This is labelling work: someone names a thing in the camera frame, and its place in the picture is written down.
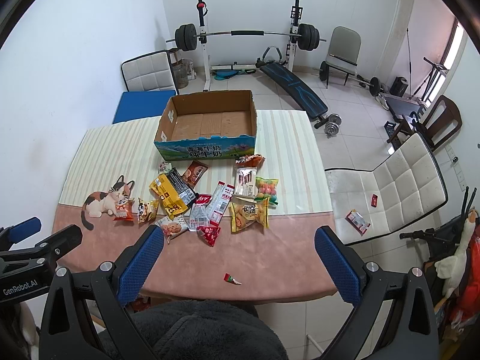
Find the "white cookie packet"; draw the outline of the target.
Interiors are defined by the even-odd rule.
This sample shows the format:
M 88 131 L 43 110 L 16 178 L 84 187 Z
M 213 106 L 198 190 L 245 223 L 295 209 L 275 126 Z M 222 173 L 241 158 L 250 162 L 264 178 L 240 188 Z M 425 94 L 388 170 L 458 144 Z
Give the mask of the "white cookie packet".
M 168 244 L 172 239 L 189 230 L 189 226 L 182 215 L 173 219 L 169 219 L 168 216 L 165 216 L 158 219 L 154 224 L 160 227 Z

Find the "yellow panda snack bag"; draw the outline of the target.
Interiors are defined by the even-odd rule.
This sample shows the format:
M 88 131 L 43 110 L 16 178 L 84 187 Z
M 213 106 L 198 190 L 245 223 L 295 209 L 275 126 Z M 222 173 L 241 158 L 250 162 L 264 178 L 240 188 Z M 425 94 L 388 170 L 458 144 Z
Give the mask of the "yellow panda snack bag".
M 139 198 L 137 205 L 137 222 L 143 224 L 154 221 L 157 216 L 159 205 L 160 202 L 158 199 L 146 201 Z

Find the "long red white pack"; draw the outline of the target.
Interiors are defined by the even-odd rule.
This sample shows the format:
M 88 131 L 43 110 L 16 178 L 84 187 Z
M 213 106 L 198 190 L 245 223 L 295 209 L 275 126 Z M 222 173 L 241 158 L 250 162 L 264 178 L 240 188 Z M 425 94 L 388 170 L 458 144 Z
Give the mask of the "long red white pack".
M 219 227 L 224 212 L 233 197 L 234 186 L 219 181 L 214 193 L 211 196 L 210 203 L 206 207 L 207 216 L 210 225 Z

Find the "small pale snack packet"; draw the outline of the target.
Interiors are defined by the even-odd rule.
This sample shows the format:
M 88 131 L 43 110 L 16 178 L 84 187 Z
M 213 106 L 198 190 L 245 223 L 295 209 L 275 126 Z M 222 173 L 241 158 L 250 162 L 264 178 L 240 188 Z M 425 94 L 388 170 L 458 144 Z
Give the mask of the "small pale snack packet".
M 171 172 L 172 169 L 173 169 L 173 166 L 171 163 L 162 162 L 158 167 L 158 172 L 160 174 L 165 174 L 165 173 Z

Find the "brown cookie packet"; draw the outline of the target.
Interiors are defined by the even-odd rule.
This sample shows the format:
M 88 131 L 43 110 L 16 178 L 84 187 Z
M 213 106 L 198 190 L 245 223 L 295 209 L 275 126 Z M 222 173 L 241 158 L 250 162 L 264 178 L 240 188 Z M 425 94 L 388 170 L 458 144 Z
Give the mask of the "brown cookie packet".
M 181 177 L 193 189 L 207 170 L 208 165 L 193 160 Z

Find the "colourful candy bag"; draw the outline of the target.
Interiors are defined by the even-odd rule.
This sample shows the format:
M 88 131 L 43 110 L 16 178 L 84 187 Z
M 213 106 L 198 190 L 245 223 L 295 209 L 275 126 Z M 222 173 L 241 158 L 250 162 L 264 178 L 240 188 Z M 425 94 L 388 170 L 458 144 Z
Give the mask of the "colourful candy bag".
M 278 187 L 278 179 L 263 178 L 263 177 L 257 176 L 256 177 L 257 194 L 255 196 L 255 200 L 261 201 L 264 199 L 268 199 L 268 203 L 270 205 L 276 206 L 278 204 L 277 187 Z

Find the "yellow biscuit bag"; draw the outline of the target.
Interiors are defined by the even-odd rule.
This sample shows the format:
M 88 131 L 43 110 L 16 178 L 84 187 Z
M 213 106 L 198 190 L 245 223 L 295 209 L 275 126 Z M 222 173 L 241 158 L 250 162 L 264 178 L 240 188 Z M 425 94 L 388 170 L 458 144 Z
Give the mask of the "yellow biscuit bag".
M 230 203 L 231 233 L 240 233 L 253 224 L 269 228 L 269 199 L 249 203 Z

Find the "white chocolate wafer pack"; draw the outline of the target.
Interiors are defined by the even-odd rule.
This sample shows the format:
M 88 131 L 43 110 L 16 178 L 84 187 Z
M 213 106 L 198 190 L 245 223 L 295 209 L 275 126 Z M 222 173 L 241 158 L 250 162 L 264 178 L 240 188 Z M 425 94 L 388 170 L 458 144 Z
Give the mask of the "white chocolate wafer pack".
M 254 198 L 257 195 L 256 173 L 254 167 L 239 167 L 236 170 L 234 195 L 237 197 Z

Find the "orange chip bag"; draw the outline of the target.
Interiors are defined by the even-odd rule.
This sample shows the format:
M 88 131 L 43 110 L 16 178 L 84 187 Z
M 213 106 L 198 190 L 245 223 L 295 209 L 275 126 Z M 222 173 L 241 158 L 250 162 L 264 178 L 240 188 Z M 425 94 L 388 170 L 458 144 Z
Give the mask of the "orange chip bag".
M 259 168 L 265 158 L 261 154 L 247 154 L 239 157 L 235 160 L 236 167 L 251 167 L 251 168 Z

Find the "orange panda snack bag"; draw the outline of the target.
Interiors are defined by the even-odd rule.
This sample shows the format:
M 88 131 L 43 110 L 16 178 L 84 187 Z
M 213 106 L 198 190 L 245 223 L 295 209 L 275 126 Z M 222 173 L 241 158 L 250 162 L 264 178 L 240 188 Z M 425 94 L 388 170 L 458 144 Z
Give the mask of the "orange panda snack bag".
M 133 222 L 133 200 L 129 198 L 124 198 L 118 201 L 115 204 L 115 213 L 114 213 L 114 221 L 126 221 L 126 222 Z

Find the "red triangular chocolate pack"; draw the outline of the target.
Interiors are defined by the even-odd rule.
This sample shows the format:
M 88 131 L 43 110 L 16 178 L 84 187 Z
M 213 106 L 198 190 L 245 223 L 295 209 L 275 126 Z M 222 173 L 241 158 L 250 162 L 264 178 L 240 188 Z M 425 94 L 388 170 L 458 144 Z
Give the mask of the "red triangular chocolate pack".
M 208 246 L 213 247 L 221 229 L 216 226 L 198 226 L 197 235 Z

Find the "red white jerky pack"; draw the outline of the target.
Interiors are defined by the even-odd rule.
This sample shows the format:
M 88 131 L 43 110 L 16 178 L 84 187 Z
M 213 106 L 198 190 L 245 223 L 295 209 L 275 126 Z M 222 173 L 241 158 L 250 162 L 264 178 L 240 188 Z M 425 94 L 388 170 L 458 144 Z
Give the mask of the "red white jerky pack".
M 189 216 L 189 230 L 191 232 L 196 232 L 198 226 L 210 225 L 207 206 L 211 199 L 212 196 L 209 194 L 199 194 L 197 200 L 192 205 Z

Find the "black snack pack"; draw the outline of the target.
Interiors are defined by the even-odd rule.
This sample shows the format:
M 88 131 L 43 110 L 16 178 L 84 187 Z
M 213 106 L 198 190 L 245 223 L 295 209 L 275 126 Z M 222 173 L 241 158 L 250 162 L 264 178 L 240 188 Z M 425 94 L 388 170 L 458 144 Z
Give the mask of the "black snack pack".
M 197 194 L 191 186 L 189 186 L 185 180 L 180 176 L 176 168 L 174 167 L 170 172 L 166 174 L 166 177 L 173 188 L 176 190 L 179 198 L 188 207 L 195 203 L 199 194 Z

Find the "white plush goose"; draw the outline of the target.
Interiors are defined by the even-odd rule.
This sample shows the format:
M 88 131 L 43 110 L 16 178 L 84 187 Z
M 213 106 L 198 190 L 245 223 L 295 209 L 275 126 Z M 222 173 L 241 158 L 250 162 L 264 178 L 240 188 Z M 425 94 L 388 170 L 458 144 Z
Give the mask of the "white plush goose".
M 457 246 L 454 254 L 439 260 L 434 264 L 437 277 L 444 280 L 442 287 L 442 295 L 444 299 L 448 299 L 460 286 L 461 280 L 465 274 L 467 248 L 476 227 L 477 217 L 477 211 L 471 210 L 469 212 L 468 217 L 464 222 L 460 244 Z

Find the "chrome dumbbell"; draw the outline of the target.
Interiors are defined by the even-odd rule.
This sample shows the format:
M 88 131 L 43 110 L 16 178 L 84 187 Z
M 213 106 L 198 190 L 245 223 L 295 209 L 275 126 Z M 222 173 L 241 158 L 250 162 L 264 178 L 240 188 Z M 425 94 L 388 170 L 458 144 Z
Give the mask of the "chrome dumbbell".
M 335 137 L 338 135 L 342 118 L 338 114 L 331 114 L 325 123 L 324 132 L 327 137 Z

